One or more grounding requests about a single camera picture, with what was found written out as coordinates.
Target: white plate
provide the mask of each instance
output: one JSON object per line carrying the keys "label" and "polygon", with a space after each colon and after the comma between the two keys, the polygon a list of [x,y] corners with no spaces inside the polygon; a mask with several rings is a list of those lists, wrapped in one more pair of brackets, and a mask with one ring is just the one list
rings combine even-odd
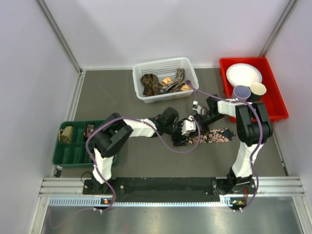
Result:
{"label": "white plate", "polygon": [[262,75],[258,69],[246,63],[236,63],[228,68],[226,77],[231,86],[245,85],[250,87],[253,83],[262,83]]}

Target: green plastic bin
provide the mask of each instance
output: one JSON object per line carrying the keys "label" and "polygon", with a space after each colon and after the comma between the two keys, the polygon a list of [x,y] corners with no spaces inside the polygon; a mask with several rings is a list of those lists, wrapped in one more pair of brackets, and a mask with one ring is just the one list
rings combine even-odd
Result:
{"label": "green plastic bin", "polygon": [[[73,126],[72,140],[70,143],[61,143],[59,138],[57,139],[53,164],[64,168],[92,167],[93,161],[86,151],[86,139],[83,134],[88,124],[93,124],[97,128],[103,122],[104,120],[63,122],[59,129]],[[94,143],[90,141],[89,149],[92,151],[93,147]],[[115,155],[113,166],[117,164],[117,159],[118,156]]]}

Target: white basket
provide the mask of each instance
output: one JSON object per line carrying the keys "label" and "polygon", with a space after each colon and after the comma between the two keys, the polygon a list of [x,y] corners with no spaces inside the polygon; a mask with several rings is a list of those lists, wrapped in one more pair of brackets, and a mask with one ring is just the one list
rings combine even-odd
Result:
{"label": "white basket", "polygon": [[189,80],[192,86],[197,89],[199,88],[194,68],[188,58],[171,58],[153,62],[145,62],[137,64],[133,68],[132,75],[137,98],[143,100],[145,103],[152,103],[174,98],[184,98],[191,95],[193,90],[181,91],[171,94],[161,94],[151,97],[143,95],[144,87],[140,81],[143,75],[154,74],[158,76],[159,82],[161,82],[166,77],[170,77],[172,80],[174,80],[176,78],[177,68],[184,68],[185,80]]}

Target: red tray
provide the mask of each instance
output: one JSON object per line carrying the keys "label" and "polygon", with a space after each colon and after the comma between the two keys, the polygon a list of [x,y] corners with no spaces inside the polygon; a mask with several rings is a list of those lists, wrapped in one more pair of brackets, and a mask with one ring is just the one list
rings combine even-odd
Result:
{"label": "red tray", "polygon": [[[263,95],[260,101],[264,102],[269,113],[271,122],[288,118],[288,112],[285,107],[283,98],[277,87],[268,60],[265,57],[220,59],[220,74],[222,76],[222,82],[226,98],[230,98],[233,92],[233,87],[226,78],[226,71],[230,66],[236,63],[247,63],[251,66],[254,66],[262,74],[262,83],[267,88],[267,92],[265,95]],[[231,122],[236,122],[236,119],[231,117]]]}

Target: shiny gray floor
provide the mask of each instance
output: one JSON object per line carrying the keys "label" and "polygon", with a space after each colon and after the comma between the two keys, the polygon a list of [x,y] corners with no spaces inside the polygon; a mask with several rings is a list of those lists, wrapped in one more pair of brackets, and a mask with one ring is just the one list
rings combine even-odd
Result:
{"label": "shiny gray floor", "polygon": [[[211,94],[223,95],[219,69],[196,69],[199,88]],[[206,96],[198,94],[201,106]],[[75,120],[105,119],[113,112],[125,117],[147,118],[161,114],[171,106],[180,118],[192,114],[194,95],[186,98],[145,104],[134,91],[132,71],[87,71]],[[236,132],[236,125],[226,117],[212,128],[227,127]],[[169,136],[164,136],[172,145]],[[236,137],[230,143],[201,144],[189,154],[176,154],[163,146],[158,138],[129,139],[113,168],[114,177],[213,177],[225,176],[235,162],[239,148]],[[176,148],[185,151],[188,147]],[[284,176],[285,172],[273,137],[261,149],[255,168],[259,176]],[[87,169],[64,169],[62,176],[79,177]]]}
{"label": "shiny gray floor", "polygon": [[[56,226],[81,207],[49,207]],[[230,208],[116,207],[102,215],[83,211],[42,234],[302,234],[291,197],[257,197],[243,213]]]}

